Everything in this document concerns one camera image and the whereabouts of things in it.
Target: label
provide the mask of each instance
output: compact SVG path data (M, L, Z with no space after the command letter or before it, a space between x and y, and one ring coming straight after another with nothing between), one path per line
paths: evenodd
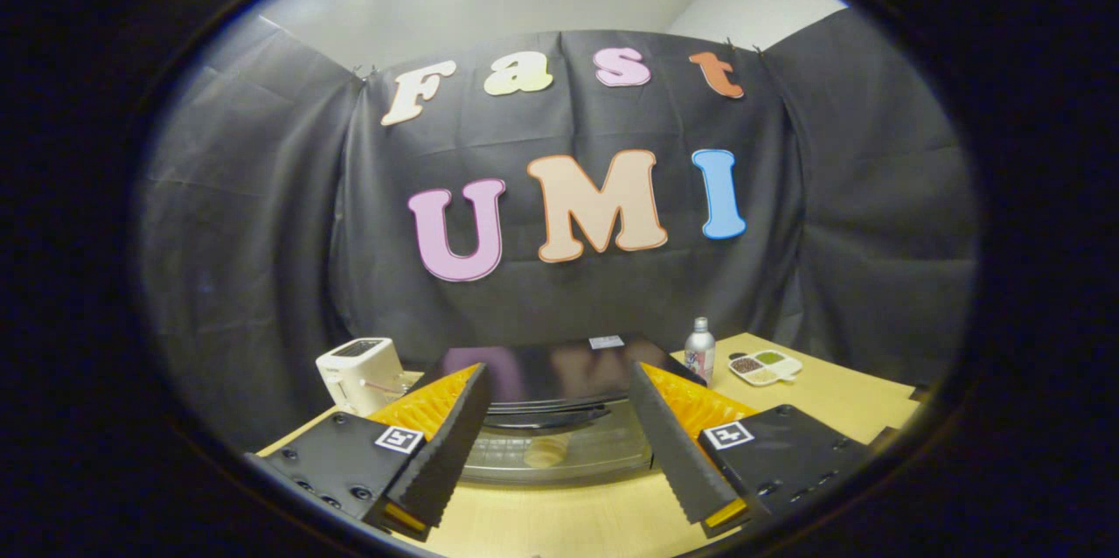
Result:
M387 447L387 450L399 451L401 453L407 455L420 446L423 442L423 432L416 432L415 429L405 429L404 427L388 427L380 437L377 438L376 445L380 447Z
M718 427L711 427L709 429L704 429L703 433L716 450L739 446L754 439L754 435L747 432L746 427L743 427L740 423L727 423Z
M708 359L708 351L684 351L684 367L695 371L704 382L711 384L711 376L715 370L715 362ZM711 358L715 357L715 351L711 351Z
M618 348L624 346L626 342L622 342L622 339L619 338L619 335L603 335L603 338L591 338L591 347L594 348L594 350L599 350L599 348Z

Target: black curtain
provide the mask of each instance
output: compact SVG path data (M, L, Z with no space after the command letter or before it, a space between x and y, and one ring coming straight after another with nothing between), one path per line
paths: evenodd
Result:
M608 87L592 62L602 48L638 50L652 73L643 86ZM483 89L492 60L520 50L547 56L553 83L539 92L492 96ZM713 91L688 57L712 51L732 65L745 96ZM399 73L453 59L416 119L384 127ZM544 198L528 176L532 160L567 154L602 187L623 149L656 155L652 187L664 246L544 263ZM735 155L743 235L707 239L698 149ZM696 315L716 335L771 335L791 275L799 212L796 140L780 96L755 53L677 36L642 32L548 32L422 57L370 79L346 140L331 284L356 335L391 335L403 359L432 363L446 348L509 346L642 331L681 350ZM412 195L445 188L451 250L477 246L474 216L462 188L499 177L502 256L492 274L448 283L421 263Z
M331 404L327 290L339 154L360 79L264 20L185 76L140 182L144 299L164 368L232 446Z
M632 47L652 78L606 87L592 55ZM488 95L490 64L536 50L554 83ZM714 92L690 55L733 67ZM383 126L403 72L453 59L416 119ZM948 119L910 64L849 10L765 53L676 36L575 31L417 58L363 82L264 20L199 63L142 182L143 272L160 353L217 435L256 450L329 406L314 358L391 335L405 363L445 348L643 331L683 348L695 315L843 366L928 384L951 362L978 216ZM622 149L656 154L668 243L543 263L537 157L603 183ZM747 227L707 239L697 149L735 155ZM499 177L502 259L472 283L421 263L407 199L445 188L452 250L474 250L466 183ZM615 224L617 235L619 224ZM576 238L582 238L574 228Z
M762 54L800 151L792 348L906 384L946 375L974 294L967 153L913 65L850 9Z

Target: table surface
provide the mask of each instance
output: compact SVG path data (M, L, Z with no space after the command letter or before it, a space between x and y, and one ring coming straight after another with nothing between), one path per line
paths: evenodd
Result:
M796 381L752 387L726 366L732 353L750 354L767 348L777 348L803 362ZM715 351L712 386L715 391L759 412L793 404L864 444L874 439L883 427L900 429L919 405L910 399L913 394L910 386L848 370L755 335L720 340ZM674 356L683 359L684 353ZM323 412L264 447L258 455L273 453L336 410L331 407ZM689 524L665 475L649 473L572 488L459 482L440 527L431 530L427 541L403 540L453 558L636 558L676 556L718 539L708 540L698 524Z

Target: seeds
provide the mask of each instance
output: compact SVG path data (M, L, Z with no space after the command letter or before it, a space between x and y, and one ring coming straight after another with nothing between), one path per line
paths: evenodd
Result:
M769 370L751 371L751 373L746 376L746 379L750 379L750 381L753 381L755 384L763 384L765 381L772 381L772 379L775 379L775 378L777 378L777 375L773 375L772 371L769 371Z
M762 367L762 363L759 363L755 359L746 358L746 359L739 359L737 361L732 362L731 367L734 368L735 371L742 371L742 373L744 375L747 371L758 370L760 367Z

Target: green powder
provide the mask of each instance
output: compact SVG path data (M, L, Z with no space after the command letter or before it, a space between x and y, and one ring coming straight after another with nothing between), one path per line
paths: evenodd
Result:
M769 363L775 363L782 361L784 359L784 356L780 356L777 353L761 353L761 354L755 354L754 359L758 359L758 361L767 363L767 366L769 366Z

